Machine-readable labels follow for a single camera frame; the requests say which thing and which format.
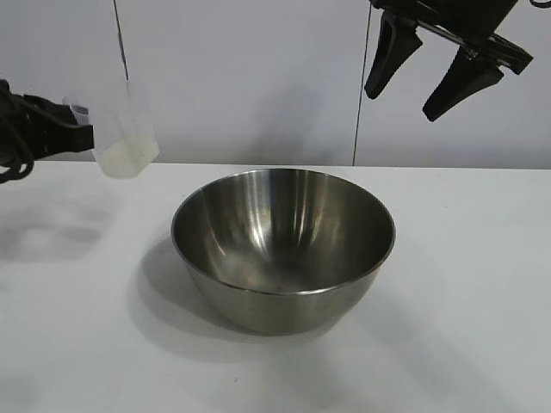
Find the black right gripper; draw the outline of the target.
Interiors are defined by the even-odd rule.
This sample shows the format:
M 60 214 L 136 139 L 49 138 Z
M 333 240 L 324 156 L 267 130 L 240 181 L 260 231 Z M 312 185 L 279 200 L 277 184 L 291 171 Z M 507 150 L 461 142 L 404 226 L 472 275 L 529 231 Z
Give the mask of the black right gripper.
M 458 49 L 442 81 L 423 105 L 423 113 L 431 122 L 471 95 L 499 83 L 504 73 L 498 65 L 520 74 L 533 60 L 520 46 L 497 34 L 498 26 L 517 5 L 515 1 L 389 0 L 371 4 L 385 11 L 364 86 L 369 99 L 376 99 L 423 45 L 417 35 L 418 25 L 464 47 Z

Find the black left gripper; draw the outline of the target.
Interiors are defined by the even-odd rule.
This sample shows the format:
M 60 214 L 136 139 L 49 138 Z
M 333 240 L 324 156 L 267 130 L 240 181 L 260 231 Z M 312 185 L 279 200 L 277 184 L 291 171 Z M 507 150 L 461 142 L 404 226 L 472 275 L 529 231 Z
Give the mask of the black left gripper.
M 41 128 L 34 144 L 31 111 L 37 107 L 64 123 L 73 122 L 71 109 L 41 96 L 1 93 L 1 165 L 14 166 L 16 162 L 31 164 L 62 153 L 79 153 L 94 148 L 92 125 L 47 126 Z

